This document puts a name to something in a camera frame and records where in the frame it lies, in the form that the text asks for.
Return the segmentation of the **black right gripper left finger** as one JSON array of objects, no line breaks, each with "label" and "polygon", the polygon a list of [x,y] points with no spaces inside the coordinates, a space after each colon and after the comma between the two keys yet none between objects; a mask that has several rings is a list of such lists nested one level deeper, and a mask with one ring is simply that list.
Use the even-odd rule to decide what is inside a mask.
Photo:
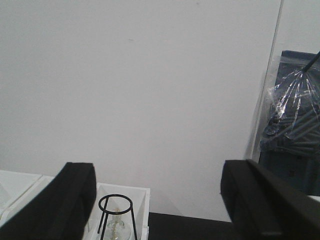
[{"label": "black right gripper left finger", "polygon": [[94,165],[68,162],[1,228],[2,240],[81,240],[97,196]]}]

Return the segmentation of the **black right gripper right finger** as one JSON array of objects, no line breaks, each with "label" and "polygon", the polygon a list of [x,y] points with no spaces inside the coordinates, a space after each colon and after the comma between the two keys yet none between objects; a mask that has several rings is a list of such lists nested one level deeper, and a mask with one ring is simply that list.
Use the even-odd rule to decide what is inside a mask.
[{"label": "black right gripper right finger", "polygon": [[226,160],[220,193],[244,240],[318,240],[320,203],[253,160]]}]

